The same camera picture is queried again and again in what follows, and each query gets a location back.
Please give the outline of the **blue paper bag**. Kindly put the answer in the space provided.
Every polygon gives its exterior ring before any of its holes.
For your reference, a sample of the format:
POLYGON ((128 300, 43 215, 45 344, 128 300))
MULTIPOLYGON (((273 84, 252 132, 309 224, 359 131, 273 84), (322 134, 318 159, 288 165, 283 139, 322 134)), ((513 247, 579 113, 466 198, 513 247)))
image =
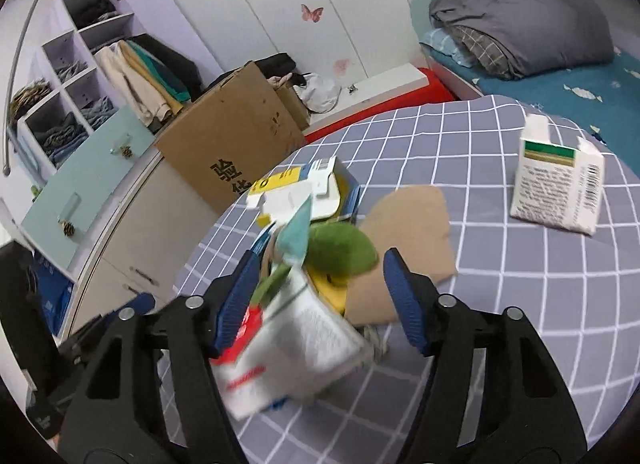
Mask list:
POLYGON ((74 283, 39 251, 34 252, 34 271, 44 320, 54 336, 60 335, 74 283))

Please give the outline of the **beige two-door cabinet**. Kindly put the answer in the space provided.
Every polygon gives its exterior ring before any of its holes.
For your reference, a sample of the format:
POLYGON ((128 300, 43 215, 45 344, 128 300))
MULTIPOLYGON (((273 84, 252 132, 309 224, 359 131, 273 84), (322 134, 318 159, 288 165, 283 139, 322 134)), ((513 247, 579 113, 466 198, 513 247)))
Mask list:
POLYGON ((151 294, 156 308, 166 306, 196 244, 217 220, 162 155, 116 202, 78 277, 62 337, 140 294, 151 294))

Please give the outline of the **mint green drawer unit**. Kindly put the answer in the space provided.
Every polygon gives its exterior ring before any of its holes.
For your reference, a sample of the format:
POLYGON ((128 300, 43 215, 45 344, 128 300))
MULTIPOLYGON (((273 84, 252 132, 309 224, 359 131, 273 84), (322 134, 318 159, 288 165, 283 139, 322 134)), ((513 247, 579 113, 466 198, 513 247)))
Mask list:
POLYGON ((67 270, 101 208, 154 138, 132 109, 125 106, 93 132, 49 179, 22 221, 40 253, 67 270), (129 145, 131 158, 119 147, 129 145), (76 229, 66 237, 60 221, 76 229))

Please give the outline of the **grey checked bed sheet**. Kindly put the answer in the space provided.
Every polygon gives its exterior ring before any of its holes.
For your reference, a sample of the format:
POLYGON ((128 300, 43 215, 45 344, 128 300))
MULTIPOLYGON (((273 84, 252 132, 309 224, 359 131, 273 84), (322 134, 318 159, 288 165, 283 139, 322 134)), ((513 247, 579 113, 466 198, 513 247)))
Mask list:
MULTIPOLYGON (((500 95, 430 104, 361 121, 288 158, 337 157, 361 187, 360 213, 413 184, 442 189, 457 275, 442 291, 468 306, 521 308, 573 396, 590 444, 639 384, 639 180, 605 155, 597 231, 584 236, 509 215, 527 109, 500 95)), ((404 442, 428 362, 397 325, 384 326, 381 362, 348 374, 308 404, 239 421, 252 463, 391 463, 404 442)))

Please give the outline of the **white red printed box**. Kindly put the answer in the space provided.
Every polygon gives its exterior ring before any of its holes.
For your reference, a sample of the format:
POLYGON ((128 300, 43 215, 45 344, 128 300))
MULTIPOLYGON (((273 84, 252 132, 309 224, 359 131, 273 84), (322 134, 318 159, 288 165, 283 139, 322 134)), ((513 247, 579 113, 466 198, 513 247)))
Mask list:
POLYGON ((212 361, 238 421, 284 398, 307 399, 373 359, 371 344, 294 269, 267 307, 250 306, 233 345, 212 361))

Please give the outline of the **brown cardboard piece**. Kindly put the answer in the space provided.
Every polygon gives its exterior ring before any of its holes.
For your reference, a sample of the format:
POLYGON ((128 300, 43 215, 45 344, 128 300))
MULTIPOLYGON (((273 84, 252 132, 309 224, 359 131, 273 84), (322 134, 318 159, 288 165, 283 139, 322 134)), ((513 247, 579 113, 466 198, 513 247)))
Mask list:
MULTIPOLYGON (((359 228, 380 255, 397 248, 412 272, 428 276, 435 284, 457 273, 446 199, 434 185, 413 185, 387 194, 359 228)), ((345 317, 355 326, 398 320, 380 265, 349 281, 345 317)))

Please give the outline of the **white green medicine box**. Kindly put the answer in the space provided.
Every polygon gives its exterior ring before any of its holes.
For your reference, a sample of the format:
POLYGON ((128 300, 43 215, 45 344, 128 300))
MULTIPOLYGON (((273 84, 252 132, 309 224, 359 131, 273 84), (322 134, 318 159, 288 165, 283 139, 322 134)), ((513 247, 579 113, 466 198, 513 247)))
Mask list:
POLYGON ((593 235, 603 197, 605 160, 589 141, 554 144, 549 119, 528 114, 518 143, 510 216, 593 235))

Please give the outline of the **white open shelf unit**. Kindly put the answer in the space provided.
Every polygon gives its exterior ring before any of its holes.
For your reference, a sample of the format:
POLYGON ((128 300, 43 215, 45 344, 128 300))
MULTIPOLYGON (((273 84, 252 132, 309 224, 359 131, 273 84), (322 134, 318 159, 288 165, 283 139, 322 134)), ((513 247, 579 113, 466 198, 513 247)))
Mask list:
POLYGON ((126 0, 54 0, 47 39, 32 58, 32 83, 23 90, 28 107, 17 109, 9 125, 13 150, 38 187, 115 112, 129 107, 92 52, 125 39, 137 24, 126 0))

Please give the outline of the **yellow blue white box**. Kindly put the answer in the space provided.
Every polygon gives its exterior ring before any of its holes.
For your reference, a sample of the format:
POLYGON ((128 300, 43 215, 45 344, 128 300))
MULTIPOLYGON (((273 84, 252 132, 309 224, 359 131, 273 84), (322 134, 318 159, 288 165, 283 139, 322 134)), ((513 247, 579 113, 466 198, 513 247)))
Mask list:
POLYGON ((271 222, 285 223, 309 201, 311 221, 350 220, 359 198, 357 179, 332 156, 257 180, 246 193, 246 207, 271 222))

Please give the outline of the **hanging clothes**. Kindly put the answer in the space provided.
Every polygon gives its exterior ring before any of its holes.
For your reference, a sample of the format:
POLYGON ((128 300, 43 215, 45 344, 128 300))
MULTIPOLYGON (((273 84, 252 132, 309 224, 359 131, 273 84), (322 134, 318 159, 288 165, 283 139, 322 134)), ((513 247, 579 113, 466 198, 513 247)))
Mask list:
POLYGON ((116 39, 92 54, 107 81, 153 135, 203 94, 192 60, 149 34, 116 39))

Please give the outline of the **tall brown cardboard box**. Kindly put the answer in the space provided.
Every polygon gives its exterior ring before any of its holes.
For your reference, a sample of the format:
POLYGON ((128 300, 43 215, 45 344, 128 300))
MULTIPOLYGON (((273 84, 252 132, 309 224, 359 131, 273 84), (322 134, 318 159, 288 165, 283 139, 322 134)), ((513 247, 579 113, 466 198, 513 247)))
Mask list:
POLYGON ((304 144, 302 130, 253 62, 208 90, 155 140, 218 215, 304 144))

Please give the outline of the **red bed base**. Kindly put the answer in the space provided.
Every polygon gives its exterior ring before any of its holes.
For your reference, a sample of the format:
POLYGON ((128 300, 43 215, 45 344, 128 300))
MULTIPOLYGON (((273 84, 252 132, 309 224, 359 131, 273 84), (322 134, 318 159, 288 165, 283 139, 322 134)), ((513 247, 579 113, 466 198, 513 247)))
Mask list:
POLYGON ((406 63, 344 88, 334 109, 310 117, 304 135, 310 143, 383 112, 457 99, 431 69, 406 63))

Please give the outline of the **white clothes pile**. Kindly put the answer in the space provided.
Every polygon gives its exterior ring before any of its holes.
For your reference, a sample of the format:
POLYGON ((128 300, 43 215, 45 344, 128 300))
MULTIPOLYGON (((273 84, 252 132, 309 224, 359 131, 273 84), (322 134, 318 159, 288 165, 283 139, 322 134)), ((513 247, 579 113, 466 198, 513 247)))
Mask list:
POLYGON ((303 86, 293 86, 298 98, 309 112, 324 114, 334 109, 340 98, 342 87, 332 78, 322 77, 315 72, 304 75, 303 86))

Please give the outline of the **folded grey blanket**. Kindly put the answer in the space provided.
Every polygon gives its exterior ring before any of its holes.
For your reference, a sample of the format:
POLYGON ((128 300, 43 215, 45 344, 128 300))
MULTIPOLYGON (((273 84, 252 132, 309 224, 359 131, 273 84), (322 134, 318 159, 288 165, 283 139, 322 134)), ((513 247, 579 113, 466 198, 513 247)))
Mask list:
POLYGON ((614 60, 608 20, 593 0, 435 0, 430 15, 502 79, 614 60))

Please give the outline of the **pink butterfly wall sticker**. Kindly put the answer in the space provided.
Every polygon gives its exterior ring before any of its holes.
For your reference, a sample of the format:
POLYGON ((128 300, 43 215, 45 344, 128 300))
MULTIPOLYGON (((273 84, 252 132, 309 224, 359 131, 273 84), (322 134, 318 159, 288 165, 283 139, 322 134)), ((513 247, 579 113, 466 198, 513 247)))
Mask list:
POLYGON ((300 9, 302 10, 302 19, 304 22, 311 22, 314 24, 318 24, 320 22, 323 14, 322 6, 319 6, 318 8, 310 8, 308 5, 302 4, 300 9))

